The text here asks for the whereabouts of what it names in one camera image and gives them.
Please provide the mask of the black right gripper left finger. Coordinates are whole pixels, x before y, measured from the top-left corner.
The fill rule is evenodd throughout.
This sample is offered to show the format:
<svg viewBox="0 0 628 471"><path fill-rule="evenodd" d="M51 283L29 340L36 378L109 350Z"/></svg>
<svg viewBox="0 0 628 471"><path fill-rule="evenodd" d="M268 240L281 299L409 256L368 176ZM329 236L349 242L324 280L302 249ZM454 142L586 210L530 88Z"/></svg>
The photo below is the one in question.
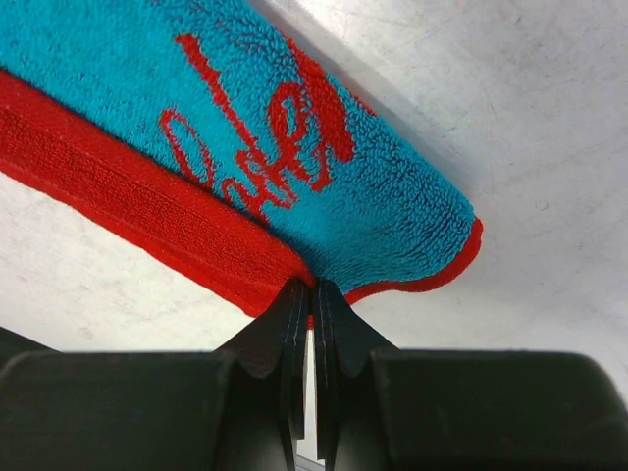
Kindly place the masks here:
<svg viewBox="0 0 628 471"><path fill-rule="evenodd" d="M23 352L1 370L5 470L291 470L309 290L211 352Z"/></svg>

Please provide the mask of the red blue patterned towel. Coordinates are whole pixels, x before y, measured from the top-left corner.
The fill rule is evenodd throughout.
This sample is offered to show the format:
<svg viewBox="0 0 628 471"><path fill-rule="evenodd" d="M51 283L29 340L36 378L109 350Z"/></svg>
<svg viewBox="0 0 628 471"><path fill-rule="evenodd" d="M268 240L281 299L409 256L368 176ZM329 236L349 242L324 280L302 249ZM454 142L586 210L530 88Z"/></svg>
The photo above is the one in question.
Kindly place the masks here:
<svg viewBox="0 0 628 471"><path fill-rule="evenodd" d="M245 1L5 1L1 170L260 315L459 276L483 226L389 124Z"/></svg>

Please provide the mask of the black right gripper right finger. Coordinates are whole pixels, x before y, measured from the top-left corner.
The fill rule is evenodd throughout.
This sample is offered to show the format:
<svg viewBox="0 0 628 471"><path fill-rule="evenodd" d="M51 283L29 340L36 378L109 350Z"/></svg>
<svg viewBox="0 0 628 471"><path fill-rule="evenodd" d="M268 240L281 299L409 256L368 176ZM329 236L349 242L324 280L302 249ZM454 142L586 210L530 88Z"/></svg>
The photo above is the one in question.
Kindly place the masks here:
<svg viewBox="0 0 628 471"><path fill-rule="evenodd" d="M338 287L313 293L317 454L329 470L623 470L627 408L593 359L402 349Z"/></svg>

